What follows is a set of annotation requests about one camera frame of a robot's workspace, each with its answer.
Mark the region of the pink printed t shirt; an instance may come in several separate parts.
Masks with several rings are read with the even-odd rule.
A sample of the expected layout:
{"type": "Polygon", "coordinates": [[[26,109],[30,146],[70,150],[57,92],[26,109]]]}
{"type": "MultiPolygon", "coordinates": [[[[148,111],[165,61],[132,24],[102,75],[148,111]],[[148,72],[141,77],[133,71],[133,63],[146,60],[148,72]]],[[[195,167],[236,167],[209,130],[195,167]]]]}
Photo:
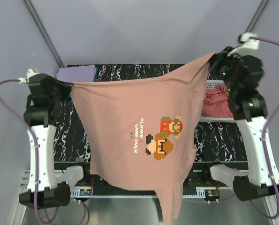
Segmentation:
{"type": "Polygon", "coordinates": [[[196,157],[211,54],[162,76],[75,82],[71,97],[90,143],[90,172],[124,190],[152,190],[165,223],[179,215],[196,157]]]}

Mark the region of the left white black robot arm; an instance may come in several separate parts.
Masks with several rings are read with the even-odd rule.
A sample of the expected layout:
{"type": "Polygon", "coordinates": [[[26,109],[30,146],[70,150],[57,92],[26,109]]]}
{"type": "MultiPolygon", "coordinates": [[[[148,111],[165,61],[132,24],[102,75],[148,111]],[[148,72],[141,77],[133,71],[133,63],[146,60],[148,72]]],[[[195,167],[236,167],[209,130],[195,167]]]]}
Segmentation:
{"type": "Polygon", "coordinates": [[[55,176],[53,151],[57,109],[69,96],[72,84],[43,73],[28,75],[26,83],[30,94],[23,119],[30,141],[30,175],[27,191],[19,195],[19,203],[32,209],[67,206],[74,186],[90,182],[90,173],[80,164],[68,167],[58,178],[55,176]]]}

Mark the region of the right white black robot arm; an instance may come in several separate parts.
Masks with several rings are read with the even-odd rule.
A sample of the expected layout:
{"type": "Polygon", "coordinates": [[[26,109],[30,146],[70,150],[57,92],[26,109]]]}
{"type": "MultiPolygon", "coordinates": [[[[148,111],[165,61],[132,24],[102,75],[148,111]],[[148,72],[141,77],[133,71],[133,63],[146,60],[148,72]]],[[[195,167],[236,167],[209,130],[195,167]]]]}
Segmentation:
{"type": "Polygon", "coordinates": [[[233,188],[243,202],[279,196],[279,172],[272,154],[267,121],[268,111],[257,87],[263,78],[262,61],[249,50],[226,47],[211,58],[211,71],[223,77],[228,106],[239,128],[248,161],[248,172],[214,165],[202,174],[208,186],[221,182],[233,188]]]}

